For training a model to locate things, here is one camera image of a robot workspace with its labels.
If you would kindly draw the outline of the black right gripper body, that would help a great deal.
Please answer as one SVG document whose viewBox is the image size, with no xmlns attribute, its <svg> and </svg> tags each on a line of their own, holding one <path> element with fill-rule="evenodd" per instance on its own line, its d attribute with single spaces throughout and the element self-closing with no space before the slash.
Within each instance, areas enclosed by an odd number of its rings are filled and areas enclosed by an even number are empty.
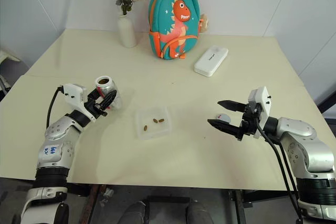
<svg viewBox="0 0 336 224">
<path fill-rule="evenodd" d="M 254 109 L 249 104 L 245 105 L 241 123 L 245 135 L 255 135 L 258 130 L 257 123 L 260 121 L 261 112 L 262 107 L 259 103 L 257 103 Z"/>
</svg>

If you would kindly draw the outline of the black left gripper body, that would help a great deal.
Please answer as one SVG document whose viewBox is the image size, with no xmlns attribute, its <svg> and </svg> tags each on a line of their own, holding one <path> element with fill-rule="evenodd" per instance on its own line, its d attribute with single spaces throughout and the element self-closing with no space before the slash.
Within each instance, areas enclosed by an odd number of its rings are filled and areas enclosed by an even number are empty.
<svg viewBox="0 0 336 224">
<path fill-rule="evenodd" d="M 98 99 L 90 99 L 88 95 L 87 102 L 84 103 L 85 109 L 90 114 L 89 119 L 91 122 L 95 122 L 96 119 L 100 116 L 104 116 L 104 117 L 107 116 L 107 112 L 105 110 L 104 111 L 101 110 L 101 102 L 98 103 L 97 102 Z"/>
</svg>

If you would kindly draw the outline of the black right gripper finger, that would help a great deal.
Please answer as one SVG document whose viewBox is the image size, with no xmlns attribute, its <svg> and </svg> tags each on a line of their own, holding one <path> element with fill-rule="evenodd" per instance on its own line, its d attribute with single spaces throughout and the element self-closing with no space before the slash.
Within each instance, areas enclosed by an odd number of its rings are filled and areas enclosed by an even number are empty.
<svg viewBox="0 0 336 224">
<path fill-rule="evenodd" d="M 246 110 L 246 104 L 243 103 L 239 103 L 236 101 L 232 101 L 232 100 L 223 100 L 223 101 L 218 101 L 218 103 L 220 106 L 222 106 L 223 108 L 230 110 L 230 111 L 238 111 L 241 113 L 244 113 Z"/>
<path fill-rule="evenodd" d="M 207 121 L 212 127 L 218 129 L 219 131 L 232 135 L 239 141 L 242 140 L 243 132 L 240 127 L 231 125 L 219 119 L 208 119 Z"/>
</svg>

